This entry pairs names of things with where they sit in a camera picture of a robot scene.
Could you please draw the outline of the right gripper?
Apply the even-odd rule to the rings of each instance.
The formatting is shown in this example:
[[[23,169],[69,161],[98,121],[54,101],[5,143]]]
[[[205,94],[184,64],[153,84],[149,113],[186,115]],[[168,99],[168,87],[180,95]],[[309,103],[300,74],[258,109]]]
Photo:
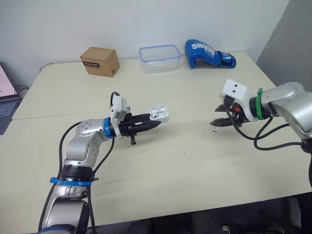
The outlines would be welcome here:
[[[228,118],[214,119],[210,124],[214,127],[236,126],[241,127],[246,117],[240,104],[236,103],[234,98],[225,96],[224,103],[220,104],[215,112],[226,112]]]

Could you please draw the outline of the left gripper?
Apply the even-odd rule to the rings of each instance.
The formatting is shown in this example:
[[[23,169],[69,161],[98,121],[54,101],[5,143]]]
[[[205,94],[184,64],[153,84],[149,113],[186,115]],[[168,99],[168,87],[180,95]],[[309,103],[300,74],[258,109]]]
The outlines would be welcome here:
[[[131,113],[128,113],[118,126],[121,136],[130,137],[131,144],[135,145],[137,133],[149,131],[160,124],[161,121],[150,121],[150,114],[133,116]]]

